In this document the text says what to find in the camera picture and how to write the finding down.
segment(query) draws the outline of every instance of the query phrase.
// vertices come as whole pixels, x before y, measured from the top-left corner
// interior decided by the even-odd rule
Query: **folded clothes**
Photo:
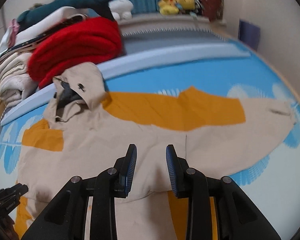
[[[4,51],[3,53],[1,53],[0,54],[0,63],[15,52],[29,51],[29,50],[35,49],[41,41],[43,41],[44,39],[46,39],[53,33],[61,30],[64,27],[70,26],[70,25],[78,23],[78,22],[82,22],[86,19],[87,19],[87,16],[84,14],[75,14],[75,15],[70,16],[63,22],[60,22],[59,24],[54,25],[53,27],[50,27],[48,30],[46,30],[43,33],[40,33],[38,36],[31,38],[27,41],[24,41],[22,43],[16,44],[15,46],[13,46],[13,47],[7,49],[6,51]],[[19,40],[21,41],[21,40],[25,39],[26,36],[27,35],[23,35]]]
[[[109,9],[108,2],[111,0],[54,0],[33,10],[24,11],[19,15],[17,21],[20,24],[19,32],[35,25],[49,14],[63,6],[71,6],[77,9],[91,8],[98,15],[114,21]]]
[[[67,68],[83,62],[101,63],[121,51],[117,22],[96,17],[64,28],[43,41],[28,62],[28,73],[43,88]]]
[[[27,62],[31,57],[31,52],[26,53],[18,53],[15,52],[10,57],[8,57],[1,65],[0,65],[0,83],[7,76],[16,76],[20,74],[24,74],[27,72]]]
[[[0,83],[0,99],[5,102],[7,107],[16,106],[29,97],[36,87],[37,83],[27,73],[7,76]]]
[[[61,7],[45,17],[42,21],[18,33],[15,44],[18,45],[29,41],[77,14],[86,14],[85,9],[75,9],[69,6]]]

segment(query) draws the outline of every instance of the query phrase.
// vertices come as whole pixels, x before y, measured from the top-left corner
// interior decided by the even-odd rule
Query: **white plush toy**
[[[116,21],[120,19],[129,20],[132,18],[131,11],[133,4],[129,0],[113,0],[109,2],[109,8]]]

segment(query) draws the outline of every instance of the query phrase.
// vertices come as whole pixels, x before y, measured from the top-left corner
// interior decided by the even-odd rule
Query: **red blanket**
[[[117,22],[103,17],[66,27],[43,41],[28,62],[30,77],[43,88],[54,76],[83,62],[101,63],[122,50]]]

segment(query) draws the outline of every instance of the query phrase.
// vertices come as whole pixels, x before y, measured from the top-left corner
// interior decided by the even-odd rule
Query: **yellow plush toy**
[[[194,10],[195,9],[194,0],[176,0],[176,2],[181,5],[182,10]]]
[[[160,0],[158,6],[162,15],[178,14],[179,9],[176,7],[176,0]]]

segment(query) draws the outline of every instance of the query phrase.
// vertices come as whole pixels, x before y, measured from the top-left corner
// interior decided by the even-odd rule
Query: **green plush toy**
[[[17,22],[20,25],[19,32],[35,25],[63,6],[71,6],[77,9],[90,8],[98,15],[114,21],[108,6],[109,1],[111,0],[54,0],[51,3],[21,13],[17,18]]]

